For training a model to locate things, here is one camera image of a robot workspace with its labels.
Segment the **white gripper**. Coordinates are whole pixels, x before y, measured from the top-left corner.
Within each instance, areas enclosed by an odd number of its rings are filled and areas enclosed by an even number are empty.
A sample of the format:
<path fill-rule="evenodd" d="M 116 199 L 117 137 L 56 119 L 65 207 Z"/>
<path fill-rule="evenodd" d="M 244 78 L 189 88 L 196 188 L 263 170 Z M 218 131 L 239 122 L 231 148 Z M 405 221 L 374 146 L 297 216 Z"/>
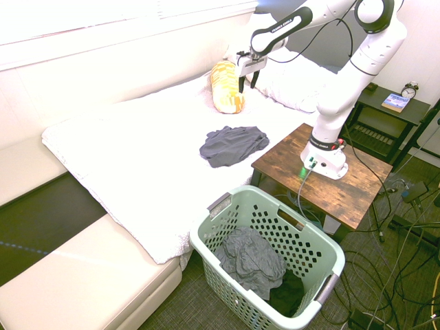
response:
<path fill-rule="evenodd" d="M 253 58 L 249 52 L 236 54 L 236 74 L 239 77 L 239 93 L 243 93 L 245 76 L 253 73 L 250 88 L 255 88 L 261 69 L 267 64 L 267 56 Z"/>

